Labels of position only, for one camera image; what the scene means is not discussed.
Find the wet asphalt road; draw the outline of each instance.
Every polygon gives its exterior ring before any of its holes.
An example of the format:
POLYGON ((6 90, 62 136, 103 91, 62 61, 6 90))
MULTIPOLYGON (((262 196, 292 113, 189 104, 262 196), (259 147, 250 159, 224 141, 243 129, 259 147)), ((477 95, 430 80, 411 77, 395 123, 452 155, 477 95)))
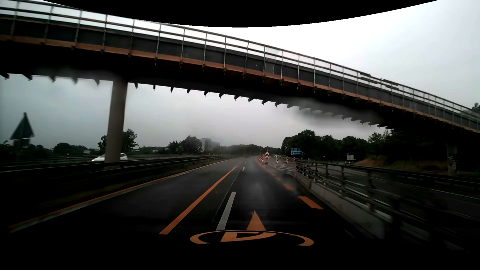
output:
POLYGON ((145 185, 10 233, 7 238, 20 245, 32 241, 195 245, 191 238, 200 233, 207 233, 198 237, 204 242, 239 245, 319 246, 358 237, 291 175, 250 157, 145 185))

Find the bridge support pillar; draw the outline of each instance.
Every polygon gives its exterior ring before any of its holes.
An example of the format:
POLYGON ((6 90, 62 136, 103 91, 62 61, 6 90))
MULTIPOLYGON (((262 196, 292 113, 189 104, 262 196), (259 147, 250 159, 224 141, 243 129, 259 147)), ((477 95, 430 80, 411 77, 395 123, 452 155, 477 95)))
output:
POLYGON ((448 162, 448 175, 457 176, 458 175, 458 161, 456 154, 456 143, 449 142, 447 146, 447 162, 448 162))
POLYGON ((110 100, 110 116, 108 117, 105 162, 120 161, 127 85, 127 81, 122 79, 113 81, 112 98, 110 100))

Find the overcast sky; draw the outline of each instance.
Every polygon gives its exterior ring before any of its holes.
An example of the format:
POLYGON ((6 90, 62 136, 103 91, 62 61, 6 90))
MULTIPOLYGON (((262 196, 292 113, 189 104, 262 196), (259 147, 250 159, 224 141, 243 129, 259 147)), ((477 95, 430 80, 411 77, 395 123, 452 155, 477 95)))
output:
MULTIPOLYGON (((194 28, 248 39, 358 69, 430 92, 464 106, 480 101, 480 1, 439 0, 401 10, 311 25, 261 28, 194 28)), ((34 144, 59 142, 97 147, 107 133, 112 82, 11 74, 0 80, 0 139, 10 138, 28 113, 34 144)), ((188 135, 221 145, 280 147, 304 129, 341 139, 368 138, 376 127, 339 117, 308 117, 297 107, 251 103, 214 93, 129 84, 124 129, 140 146, 166 146, 188 135)))

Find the dashboard logo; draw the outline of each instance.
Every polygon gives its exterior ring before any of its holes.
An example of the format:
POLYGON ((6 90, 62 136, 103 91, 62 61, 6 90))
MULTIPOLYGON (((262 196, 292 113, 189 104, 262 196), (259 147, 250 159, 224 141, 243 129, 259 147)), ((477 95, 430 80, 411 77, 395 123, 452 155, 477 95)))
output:
POLYGON ((195 244, 238 245, 313 245, 313 240, 291 233, 271 231, 231 230, 199 233, 190 237, 195 244))

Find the orange arrow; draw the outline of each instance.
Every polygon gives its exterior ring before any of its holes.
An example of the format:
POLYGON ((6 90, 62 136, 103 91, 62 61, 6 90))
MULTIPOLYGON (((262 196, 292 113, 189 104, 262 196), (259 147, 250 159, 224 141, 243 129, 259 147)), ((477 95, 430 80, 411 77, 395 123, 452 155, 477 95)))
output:
POLYGON ((256 211, 253 211, 253 216, 248 224, 247 231, 266 231, 256 211))

